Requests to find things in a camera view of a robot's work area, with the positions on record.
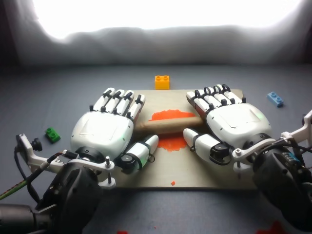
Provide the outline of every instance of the beige board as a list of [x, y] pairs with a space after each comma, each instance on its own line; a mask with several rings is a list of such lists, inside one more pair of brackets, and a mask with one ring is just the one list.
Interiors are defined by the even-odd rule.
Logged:
[[[180, 110], [192, 112], [195, 109], [186, 100], [186, 93], [191, 90], [138, 90], [138, 94], [146, 97], [145, 105], [138, 118], [138, 123], [148, 121], [156, 112], [165, 110]], [[242, 98], [241, 90], [232, 90]], [[232, 162], [227, 166], [203, 161], [196, 153], [191, 152], [186, 146], [179, 151], [168, 152], [157, 148], [154, 152], [155, 161], [147, 163], [142, 170], [126, 175], [116, 167], [112, 176], [115, 178], [117, 187], [121, 188], [215, 188], [215, 189], [255, 189], [251, 174], [242, 175], [238, 179], [233, 171]]]

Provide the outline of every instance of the wooden rolling pin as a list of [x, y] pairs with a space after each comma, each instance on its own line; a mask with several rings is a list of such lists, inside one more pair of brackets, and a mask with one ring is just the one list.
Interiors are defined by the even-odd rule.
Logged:
[[135, 126], [136, 134], [169, 134], [183, 132], [185, 128], [203, 127], [204, 123], [200, 117], [171, 118], [153, 120], [145, 123], [138, 123]]

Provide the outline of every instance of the green toy brick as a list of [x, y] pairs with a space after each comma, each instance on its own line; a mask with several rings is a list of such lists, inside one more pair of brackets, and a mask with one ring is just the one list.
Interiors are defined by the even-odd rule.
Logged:
[[55, 143], [58, 140], [60, 140], [59, 134], [53, 129], [53, 128], [48, 128], [45, 130], [45, 136], [52, 142]]

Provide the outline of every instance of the white robotic hand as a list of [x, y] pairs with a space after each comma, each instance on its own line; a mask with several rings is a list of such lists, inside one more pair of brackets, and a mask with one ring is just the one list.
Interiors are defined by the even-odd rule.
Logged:
[[109, 156], [126, 171], [141, 169], [158, 145], [158, 136], [150, 136], [128, 148], [134, 123], [145, 103], [138, 95], [131, 108], [134, 92], [108, 88], [90, 111], [74, 127], [71, 149], [81, 159], [103, 163]]
[[[236, 148], [248, 149], [263, 140], [275, 141], [270, 137], [271, 126], [266, 117], [225, 84], [188, 92], [186, 98], [210, 132], [199, 134], [187, 128], [183, 132], [184, 139], [191, 151], [207, 162], [227, 165]], [[245, 164], [235, 164], [236, 168], [241, 166]]]

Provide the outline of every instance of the light blue building block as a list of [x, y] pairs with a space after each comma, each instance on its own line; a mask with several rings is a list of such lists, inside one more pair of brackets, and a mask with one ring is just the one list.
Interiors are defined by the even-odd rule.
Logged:
[[267, 95], [270, 102], [272, 102], [276, 107], [281, 107], [284, 104], [283, 99], [281, 99], [275, 92], [271, 92]]

